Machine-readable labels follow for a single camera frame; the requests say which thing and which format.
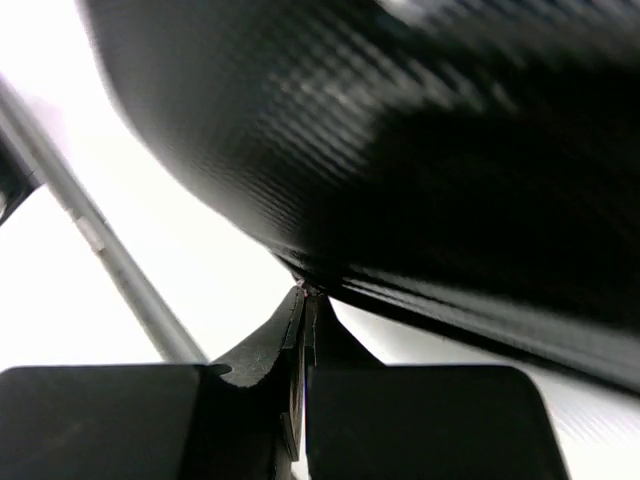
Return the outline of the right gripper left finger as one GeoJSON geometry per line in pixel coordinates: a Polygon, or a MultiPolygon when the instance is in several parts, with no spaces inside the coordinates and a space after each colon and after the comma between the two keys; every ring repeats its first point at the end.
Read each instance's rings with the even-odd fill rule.
{"type": "Polygon", "coordinates": [[[306,292],[207,369],[207,477],[289,479],[299,459],[306,292]]]}

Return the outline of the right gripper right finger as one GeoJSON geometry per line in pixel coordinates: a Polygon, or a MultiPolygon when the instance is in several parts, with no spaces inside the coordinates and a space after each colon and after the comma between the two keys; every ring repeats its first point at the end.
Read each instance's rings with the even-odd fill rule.
{"type": "Polygon", "coordinates": [[[306,368],[380,368],[378,360],[339,321],[324,294],[309,294],[304,318],[306,368]]]}

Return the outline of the black hard-shell suitcase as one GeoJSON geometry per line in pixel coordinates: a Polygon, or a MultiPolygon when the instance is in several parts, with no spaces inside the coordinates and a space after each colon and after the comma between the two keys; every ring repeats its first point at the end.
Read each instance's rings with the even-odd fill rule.
{"type": "Polygon", "coordinates": [[[134,132],[331,296],[639,387],[635,1],[88,1],[134,132]]]}

